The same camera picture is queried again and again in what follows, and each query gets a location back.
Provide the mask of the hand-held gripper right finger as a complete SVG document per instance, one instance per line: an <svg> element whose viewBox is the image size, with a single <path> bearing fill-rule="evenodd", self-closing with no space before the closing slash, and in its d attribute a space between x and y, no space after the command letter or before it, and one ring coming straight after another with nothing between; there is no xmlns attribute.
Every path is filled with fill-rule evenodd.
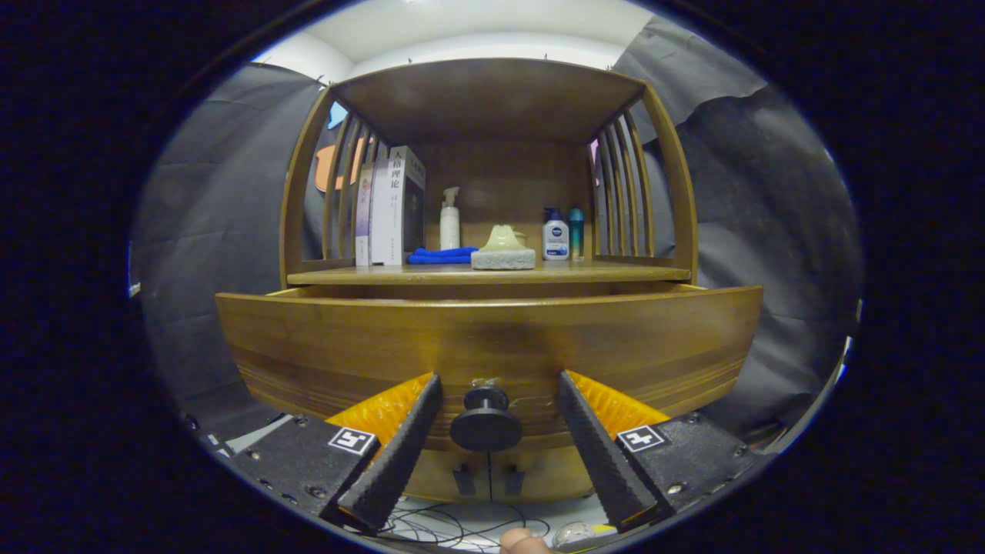
<svg viewBox="0 0 985 554"><path fill-rule="evenodd" d="M573 372L559 375L557 407L618 532L689 511L767 459L703 414L668 419Z"/></svg>

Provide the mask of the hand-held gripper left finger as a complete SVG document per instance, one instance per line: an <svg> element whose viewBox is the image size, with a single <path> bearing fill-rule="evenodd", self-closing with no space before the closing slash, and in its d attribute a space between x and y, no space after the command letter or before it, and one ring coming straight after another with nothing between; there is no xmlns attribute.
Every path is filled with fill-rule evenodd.
<svg viewBox="0 0 985 554"><path fill-rule="evenodd" d="M291 507L374 534L407 487L442 403L428 372L327 420L296 415L232 457Z"/></svg>

